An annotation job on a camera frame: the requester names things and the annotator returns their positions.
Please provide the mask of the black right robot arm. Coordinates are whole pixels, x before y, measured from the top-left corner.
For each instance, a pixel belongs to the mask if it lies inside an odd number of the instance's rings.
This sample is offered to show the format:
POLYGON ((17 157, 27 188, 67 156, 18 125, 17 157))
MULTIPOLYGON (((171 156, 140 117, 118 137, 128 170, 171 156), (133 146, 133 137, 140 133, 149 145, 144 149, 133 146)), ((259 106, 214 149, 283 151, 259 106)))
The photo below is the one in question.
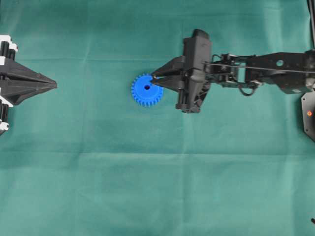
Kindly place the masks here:
POLYGON ((152 73, 152 84, 178 93, 176 109, 199 113, 211 84, 252 96, 259 86, 276 85, 286 94, 315 90, 315 51, 261 56, 222 54, 214 60, 208 33, 195 29, 183 40, 183 54, 152 73))

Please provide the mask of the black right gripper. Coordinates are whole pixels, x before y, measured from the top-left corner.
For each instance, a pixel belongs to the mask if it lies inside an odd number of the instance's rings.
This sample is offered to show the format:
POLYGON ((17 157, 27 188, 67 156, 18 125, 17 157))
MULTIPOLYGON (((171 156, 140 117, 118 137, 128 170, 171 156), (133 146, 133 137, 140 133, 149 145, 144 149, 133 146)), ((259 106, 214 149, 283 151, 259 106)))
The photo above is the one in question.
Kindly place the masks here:
POLYGON ((183 113, 200 112, 211 86, 206 79, 206 63, 210 61, 211 52, 208 33, 195 29, 191 37, 184 39, 183 56, 173 58, 151 73, 158 77, 153 78, 154 85, 179 92, 176 108, 183 113), (182 77, 176 76, 182 70, 182 77))

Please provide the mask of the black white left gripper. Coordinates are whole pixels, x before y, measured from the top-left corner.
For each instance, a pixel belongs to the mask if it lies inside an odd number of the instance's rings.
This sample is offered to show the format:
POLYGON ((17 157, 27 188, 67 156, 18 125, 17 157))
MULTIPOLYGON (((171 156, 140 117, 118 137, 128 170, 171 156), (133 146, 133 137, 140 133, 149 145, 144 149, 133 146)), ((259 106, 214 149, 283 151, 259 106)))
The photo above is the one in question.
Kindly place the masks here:
POLYGON ((9 78, 28 82, 11 82, 9 98, 5 93, 8 88, 8 76, 0 71, 0 134, 9 130, 9 108, 19 105, 24 100, 57 88, 57 82, 37 73, 15 61, 18 46, 9 35, 0 36, 0 69, 5 69, 9 59, 9 78))

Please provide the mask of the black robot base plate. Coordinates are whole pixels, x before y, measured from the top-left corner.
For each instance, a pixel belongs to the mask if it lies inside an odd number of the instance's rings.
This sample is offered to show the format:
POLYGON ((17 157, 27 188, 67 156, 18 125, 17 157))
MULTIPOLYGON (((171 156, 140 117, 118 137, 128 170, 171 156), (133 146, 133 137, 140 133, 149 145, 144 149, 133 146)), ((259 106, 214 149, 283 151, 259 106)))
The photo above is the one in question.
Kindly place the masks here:
POLYGON ((303 128, 305 134, 315 141, 315 92, 305 93, 301 97, 303 128))

